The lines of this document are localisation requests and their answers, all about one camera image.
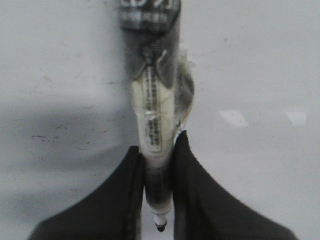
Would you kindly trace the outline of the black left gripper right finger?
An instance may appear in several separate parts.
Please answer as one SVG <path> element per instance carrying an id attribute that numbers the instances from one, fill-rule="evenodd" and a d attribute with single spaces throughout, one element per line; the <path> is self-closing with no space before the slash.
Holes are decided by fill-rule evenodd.
<path id="1" fill-rule="evenodd" d="M 295 240 L 288 228 L 233 197 L 202 167 L 187 132 L 177 138 L 173 156 L 174 239 Z"/>

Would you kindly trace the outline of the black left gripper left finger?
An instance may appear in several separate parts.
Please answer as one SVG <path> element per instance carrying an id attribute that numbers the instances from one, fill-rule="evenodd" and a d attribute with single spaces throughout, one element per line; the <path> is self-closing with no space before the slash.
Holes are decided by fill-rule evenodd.
<path id="1" fill-rule="evenodd" d="M 145 162 L 131 146 L 94 192 L 37 225 L 31 240 L 140 240 Z"/>

